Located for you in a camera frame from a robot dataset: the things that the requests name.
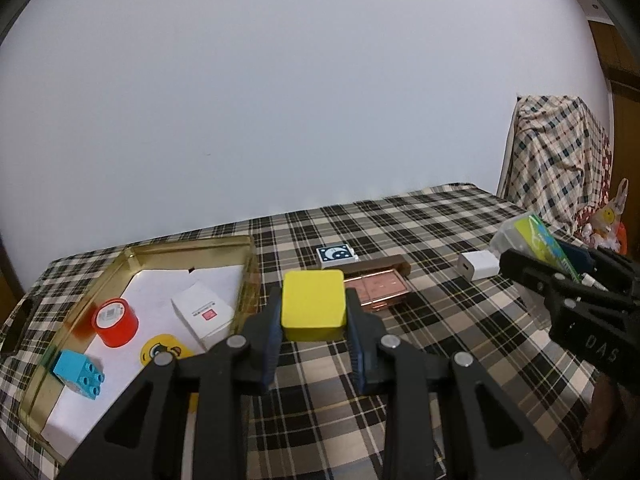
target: yellow block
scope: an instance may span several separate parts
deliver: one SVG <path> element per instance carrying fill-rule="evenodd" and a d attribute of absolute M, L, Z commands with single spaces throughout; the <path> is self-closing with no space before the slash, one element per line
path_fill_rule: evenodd
<path fill-rule="evenodd" d="M 291 270 L 282 285 L 282 328 L 289 341 L 333 341 L 347 323 L 341 270 Z"/>

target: smiley face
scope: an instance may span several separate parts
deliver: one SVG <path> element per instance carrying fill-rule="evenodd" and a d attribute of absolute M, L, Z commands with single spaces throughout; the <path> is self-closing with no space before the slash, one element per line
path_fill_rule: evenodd
<path fill-rule="evenodd" d="M 140 362 L 143 366 L 148 365 L 160 352 L 171 352 L 178 359 L 181 357 L 191 357 L 193 352 L 180 343 L 171 334 L 159 334 L 147 341 L 140 351 Z"/>
<path fill-rule="evenodd" d="M 602 220 L 607 225 L 611 225 L 616 221 L 616 214 L 612 208 L 606 207 L 602 210 Z"/>

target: white charger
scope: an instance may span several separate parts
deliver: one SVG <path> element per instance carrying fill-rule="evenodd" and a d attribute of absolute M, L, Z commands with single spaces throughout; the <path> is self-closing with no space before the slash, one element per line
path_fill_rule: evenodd
<path fill-rule="evenodd" d="M 460 253 L 458 272 L 470 282 L 490 278 L 500 272 L 500 260 L 487 250 Z"/>

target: screw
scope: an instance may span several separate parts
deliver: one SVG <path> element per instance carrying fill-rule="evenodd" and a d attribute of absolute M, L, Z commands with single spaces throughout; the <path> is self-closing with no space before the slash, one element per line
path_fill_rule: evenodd
<path fill-rule="evenodd" d="M 398 348 L 400 343 L 400 338 L 395 335 L 386 334 L 380 338 L 380 344 L 385 348 Z"/>
<path fill-rule="evenodd" d="M 156 357 L 154 357 L 154 362 L 158 366 L 167 366 L 173 360 L 174 355 L 171 352 L 160 352 L 159 354 L 156 354 Z"/>
<path fill-rule="evenodd" d="M 473 363 L 474 357 L 468 352 L 458 352 L 453 356 L 453 360 L 460 366 L 467 368 Z"/>
<path fill-rule="evenodd" d="M 226 340 L 229 348 L 242 348 L 246 345 L 246 338 L 243 335 L 233 335 Z"/>

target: table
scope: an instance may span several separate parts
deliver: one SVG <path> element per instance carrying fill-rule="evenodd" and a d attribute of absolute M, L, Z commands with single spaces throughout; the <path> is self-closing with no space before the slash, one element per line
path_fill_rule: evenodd
<path fill-rule="evenodd" d="M 412 266 L 413 290 L 404 303 L 379 314 L 389 332 L 442 355 L 471 352 L 575 471 L 580 427 L 593 391 L 593 367 L 536 329 L 509 280 L 496 276 L 471 284 L 454 268 L 458 253 L 486 248 L 500 223 L 521 212 L 471 184 L 449 184 L 146 243 L 250 234 L 260 261 L 262 304 L 284 272 L 316 267 L 318 246 L 343 240 L 363 258 L 403 254 Z M 17 355 L 0 364 L 0 428 L 28 467 L 43 478 L 53 478 L 58 466 L 19 422 L 21 395 L 66 312 L 120 249 L 50 264 L 28 292 L 39 297 L 40 304 L 27 337 Z M 274 389 L 252 405 L 248 478 L 378 478 L 385 404 L 377 397 L 358 397 L 349 371 L 344 341 L 283 344 Z M 437 416 L 434 425 L 435 453 L 444 477 Z"/>

